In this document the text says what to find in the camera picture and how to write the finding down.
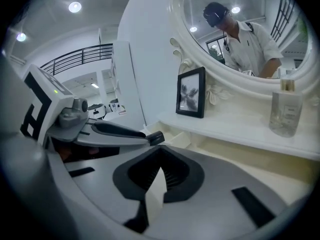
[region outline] white shelf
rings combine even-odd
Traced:
[[[160,122],[171,127],[218,140],[237,143],[296,157],[320,161],[320,129],[300,123],[295,136],[285,138],[269,129],[262,116],[206,114],[195,118],[176,113],[161,113]]]

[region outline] black railing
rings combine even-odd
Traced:
[[[278,13],[271,31],[272,38],[277,42],[288,25],[294,11],[294,0],[280,0]]]
[[[100,60],[111,59],[113,44],[101,44],[74,50],[55,58],[40,68],[56,75],[73,67]]]

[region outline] ornate white mirror frame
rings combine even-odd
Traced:
[[[205,67],[207,73],[215,80],[236,92],[249,95],[254,98],[270,100],[272,92],[280,89],[279,79],[263,79],[238,72],[212,58],[194,40],[185,26],[184,0],[169,0],[168,11],[170,21],[175,30],[175,39],[170,40],[173,46],[179,46],[184,54],[185,66],[195,63],[199,67]],[[292,75],[295,80],[296,90],[304,95],[309,94],[320,80],[318,38],[313,29],[308,26],[308,46],[306,56]]]

